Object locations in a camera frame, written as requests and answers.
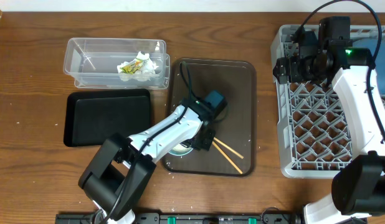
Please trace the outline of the wooden chopstick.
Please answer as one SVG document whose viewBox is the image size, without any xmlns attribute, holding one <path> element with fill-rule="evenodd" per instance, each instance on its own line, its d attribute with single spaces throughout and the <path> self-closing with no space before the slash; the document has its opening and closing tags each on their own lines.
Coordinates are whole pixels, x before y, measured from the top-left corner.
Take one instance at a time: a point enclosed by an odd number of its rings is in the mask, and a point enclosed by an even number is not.
<svg viewBox="0 0 385 224">
<path fill-rule="evenodd" d="M 219 140 L 218 138 L 214 137 L 214 140 L 219 143 L 221 146 L 225 147 L 226 149 L 228 149 L 230 152 L 232 152 L 233 154 L 235 154 L 236 156 L 238 156 L 239 158 L 243 159 L 244 156 L 240 153 L 238 153 L 236 150 L 234 150 L 233 148 L 231 148 L 230 146 L 228 146 L 226 143 L 222 142 L 221 140 Z"/>
<path fill-rule="evenodd" d="M 243 174 L 239 166 L 224 152 L 225 147 L 221 146 L 216 141 L 212 142 L 212 145 L 222 154 L 222 156 L 231 164 L 231 166 L 239 173 Z"/>
</svg>

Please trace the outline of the light blue bowl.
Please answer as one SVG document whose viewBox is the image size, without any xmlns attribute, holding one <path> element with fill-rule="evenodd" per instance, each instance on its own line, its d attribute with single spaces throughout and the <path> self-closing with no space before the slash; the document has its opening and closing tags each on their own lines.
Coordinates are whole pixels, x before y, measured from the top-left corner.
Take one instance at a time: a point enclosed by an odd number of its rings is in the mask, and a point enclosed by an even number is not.
<svg viewBox="0 0 385 224">
<path fill-rule="evenodd" d="M 170 150 L 169 153 L 173 156 L 184 156 L 186 154 L 189 154 L 192 150 L 193 148 L 191 146 L 178 144 L 172 150 Z"/>
</svg>

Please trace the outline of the dark blue plate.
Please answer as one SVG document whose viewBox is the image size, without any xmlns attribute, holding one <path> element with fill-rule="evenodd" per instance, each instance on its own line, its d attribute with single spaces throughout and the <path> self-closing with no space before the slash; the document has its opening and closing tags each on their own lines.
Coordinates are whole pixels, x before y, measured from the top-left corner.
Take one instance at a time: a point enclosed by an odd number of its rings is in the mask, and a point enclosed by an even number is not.
<svg viewBox="0 0 385 224">
<path fill-rule="evenodd" d="M 353 42 L 353 47 L 368 48 L 373 54 L 377 45 L 376 39 L 360 39 Z M 376 72 L 378 90 L 381 95 L 385 94 L 385 41 L 381 42 L 378 56 L 376 58 Z"/>
</svg>

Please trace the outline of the white napkin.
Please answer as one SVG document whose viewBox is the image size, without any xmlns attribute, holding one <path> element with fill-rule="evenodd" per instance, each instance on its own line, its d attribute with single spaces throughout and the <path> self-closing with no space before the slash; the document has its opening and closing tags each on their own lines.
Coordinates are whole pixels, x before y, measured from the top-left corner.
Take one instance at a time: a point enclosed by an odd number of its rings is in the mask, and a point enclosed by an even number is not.
<svg viewBox="0 0 385 224">
<path fill-rule="evenodd" d="M 120 65 L 123 65 L 121 63 L 116 67 L 119 77 L 122 81 L 127 82 L 129 80 L 137 80 L 139 82 L 145 82 L 150 80 L 151 78 L 155 78 L 158 75 L 156 74 L 155 70 L 159 67 L 157 64 L 155 64 L 151 59 L 149 53 L 142 53 L 138 52 L 137 56 L 134 59 L 138 60 L 145 60 L 145 65 L 140 68 L 137 72 L 134 74 L 127 74 L 127 73 L 121 73 Z"/>
</svg>

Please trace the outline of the yellow snack wrapper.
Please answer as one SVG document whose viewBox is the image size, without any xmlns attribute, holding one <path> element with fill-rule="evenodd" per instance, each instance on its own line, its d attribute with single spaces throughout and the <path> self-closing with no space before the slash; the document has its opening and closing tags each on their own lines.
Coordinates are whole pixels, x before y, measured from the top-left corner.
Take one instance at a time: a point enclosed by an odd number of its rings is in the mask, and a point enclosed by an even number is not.
<svg viewBox="0 0 385 224">
<path fill-rule="evenodd" d="M 134 74 L 140 68 L 142 68 L 145 65 L 145 63 L 146 63 L 145 60 L 138 60 L 138 59 L 134 59 L 132 62 L 123 63 L 123 65 L 120 65 L 121 73 Z"/>
</svg>

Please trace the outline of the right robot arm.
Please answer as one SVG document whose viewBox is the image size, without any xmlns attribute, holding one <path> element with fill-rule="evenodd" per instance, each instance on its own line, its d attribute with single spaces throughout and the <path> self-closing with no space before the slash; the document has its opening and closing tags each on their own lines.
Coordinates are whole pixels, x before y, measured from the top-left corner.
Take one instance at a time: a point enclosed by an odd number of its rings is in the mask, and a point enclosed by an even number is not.
<svg viewBox="0 0 385 224">
<path fill-rule="evenodd" d="M 282 173 L 288 178 L 332 179 L 331 192 L 322 199 L 304 206 L 300 223 L 343 223 L 354 218 L 385 214 L 385 109 L 376 85 L 376 71 L 371 68 L 368 49 L 343 48 L 341 57 L 329 55 L 326 67 L 331 69 L 329 81 L 338 99 L 324 104 L 320 88 L 307 91 L 304 77 L 298 88 L 290 89 L 293 77 L 300 74 L 300 57 L 284 57 L 284 47 L 271 49 L 273 75 L 278 96 L 278 147 Z M 321 143 L 327 134 L 315 136 L 311 128 L 319 128 L 326 114 L 339 106 L 351 136 L 351 162 L 340 156 L 334 162 L 340 170 L 325 171 L 329 149 L 317 154 L 316 170 L 294 170 L 305 162 L 306 154 L 295 158 L 297 146 L 307 139 Z M 317 116 L 311 128 L 305 128 L 310 115 Z"/>
</svg>

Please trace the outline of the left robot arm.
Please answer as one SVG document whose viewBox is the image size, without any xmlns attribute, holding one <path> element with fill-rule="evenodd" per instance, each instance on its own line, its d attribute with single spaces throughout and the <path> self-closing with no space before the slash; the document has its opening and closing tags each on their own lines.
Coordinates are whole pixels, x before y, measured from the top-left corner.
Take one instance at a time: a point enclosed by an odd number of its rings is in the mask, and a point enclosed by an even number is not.
<svg viewBox="0 0 385 224">
<path fill-rule="evenodd" d="M 127 138 L 114 134 L 99 148 L 78 185 L 99 208 L 95 223 L 132 223 L 132 208 L 145 191 L 156 163 L 192 139 L 224 109 L 213 100 L 184 99 L 166 119 Z"/>
</svg>

